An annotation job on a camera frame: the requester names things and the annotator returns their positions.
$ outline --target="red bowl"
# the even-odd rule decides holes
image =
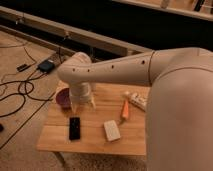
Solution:
[[[71,108],[69,88],[64,88],[57,93],[56,103],[59,104],[63,109]]]

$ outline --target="cable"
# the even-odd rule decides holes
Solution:
[[[33,65],[37,64],[37,61],[28,53],[26,47],[23,46],[23,48],[24,48],[24,51],[26,52],[27,56],[33,61],[33,63],[30,64],[30,66],[33,66]]]
[[[23,44],[23,49],[25,51],[25,53],[27,54],[27,56],[33,61],[33,63],[31,64],[31,66],[37,64],[37,61],[29,54],[29,52],[27,51],[25,45],[28,43],[28,41],[26,41],[25,43],[23,43],[21,40],[19,40],[16,36],[14,36],[15,39],[18,41],[18,42],[21,42]]]
[[[52,93],[49,96],[49,99],[53,97],[55,93]],[[47,101],[44,101],[39,107],[38,109],[35,110],[35,112],[32,113],[32,115],[30,115],[30,117],[7,139],[7,141],[1,145],[0,150],[2,148],[5,147],[5,145],[7,145],[7,143],[30,121],[30,119],[47,103]]]
[[[16,48],[16,47],[25,46],[26,44],[27,44],[27,42],[25,42],[25,44],[20,44],[20,45],[0,46],[0,48],[1,48],[1,49],[3,49],[3,48]]]
[[[4,83],[4,79],[5,79],[6,77],[11,76],[11,75],[14,76],[14,75],[17,75],[18,73],[19,73],[19,72],[16,72],[16,73],[14,73],[14,74],[5,74],[5,75],[3,75],[3,77],[1,78],[1,83]],[[4,95],[4,93],[6,92],[6,90],[7,90],[7,88],[8,88],[7,84],[4,85],[4,86],[5,86],[5,88],[3,89],[2,93],[0,94],[0,97]]]
[[[23,82],[21,82],[20,84],[19,84],[19,86],[18,86],[18,92],[20,93],[20,94],[24,94],[24,95],[26,95],[28,98],[30,98],[30,99],[32,99],[32,100],[36,100],[36,101],[52,101],[52,99],[40,99],[40,98],[35,98],[35,97],[32,97],[32,96],[30,96],[30,93],[29,92],[27,92],[27,83],[29,82],[29,81],[32,81],[32,80],[35,80],[35,79],[40,79],[42,76],[44,76],[44,73],[43,74],[41,74],[40,76],[38,76],[37,78],[31,78],[34,74],[35,74],[35,72],[36,72],[37,70],[35,70],[32,74],[30,74],[29,76],[28,76],[28,78],[25,80],[25,81],[23,81]],[[21,92],[21,87],[22,87],[22,85],[24,84],[24,93],[22,93]]]
[[[8,85],[8,84],[14,84],[14,83],[20,83],[19,84],[19,87],[18,87],[18,93],[11,93],[3,98],[0,99],[0,102],[11,97],[11,96],[21,96],[23,98],[23,102],[22,104],[17,108],[15,109],[14,111],[12,112],[9,112],[9,113],[6,113],[6,114],[3,114],[3,115],[0,115],[0,118],[3,118],[3,117],[7,117],[7,116],[10,116],[16,112],[18,112],[26,103],[26,96],[28,97],[28,95],[33,92],[34,90],[34,84],[30,81],[33,81],[33,80],[38,80],[40,79],[44,74],[38,76],[38,77],[35,77],[35,78],[30,78],[37,70],[33,71],[26,80],[16,80],[16,81],[8,81],[8,82],[5,82],[5,83],[2,83],[0,84],[0,86],[3,86],[3,85]],[[24,93],[21,92],[21,84],[25,85],[25,89],[24,89]],[[27,84],[30,84],[31,85],[31,89],[30,90],[27,90]],[[51,101],[52,99],[39,99],[39,101]]]

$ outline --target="table leg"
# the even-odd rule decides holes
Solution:
[[[53,152],[53,153],[55,154],[56,158],[59,160],[59,162],[61,163],[61,165],[62,165],[63,167],[66,167],[66,166],[67,166],[67,163],[66,163],[66,161],[64,160],[64,157],[61,155],[61,153],[60,153],[60,152]]]

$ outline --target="black smartphone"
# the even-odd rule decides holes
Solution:
[[[80,139],[80,118],[79,117],[70,118],[69,139],[70,140]]]

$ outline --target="wooden table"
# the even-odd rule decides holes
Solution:
[[[66,84],[60,82],[56,92],[66,87]],[[77,111],[77,115],[81,119],[81,139],[77,141],[68,139],[69,117],[73,116],[71,110],[62,110],[53,100],[37,149],[54,152],[63,165],[65,161],[59,152],[146,155],[145,113],[132,104],[129,104],[129,120],[118,125],[121,139],[113,142],[108,142],[106,139],[103,123],[115,120],[119,124],[124,103],[122,94],[126,90],[139,92],[146,97],[149,88],[96,84],[94,92],[96,109],[92,108],[91,105],[84,105],[80,106]]]

